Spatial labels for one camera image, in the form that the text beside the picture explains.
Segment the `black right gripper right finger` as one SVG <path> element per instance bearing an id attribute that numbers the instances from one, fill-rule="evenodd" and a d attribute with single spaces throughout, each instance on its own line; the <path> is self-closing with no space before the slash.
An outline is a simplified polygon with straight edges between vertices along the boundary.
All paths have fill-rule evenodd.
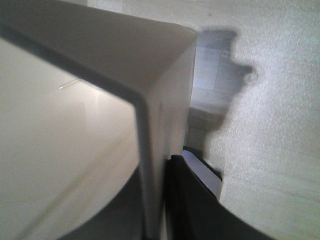
<path id="1" fill-rule="evenodd" d="M 174 240 L 268 240 L 217 200 L 181 155 L 165 168 L 165 208 Z"/>

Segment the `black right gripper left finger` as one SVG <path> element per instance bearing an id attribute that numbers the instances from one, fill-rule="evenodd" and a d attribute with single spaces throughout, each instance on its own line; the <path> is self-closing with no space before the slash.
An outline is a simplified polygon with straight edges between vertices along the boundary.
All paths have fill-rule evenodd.
<path id="1" fill-rule="evenodd" d="M 142 240 L 143 204 L 139 169 L 121 191 L 93 218 L 61 237 L 62 240 Z"/>

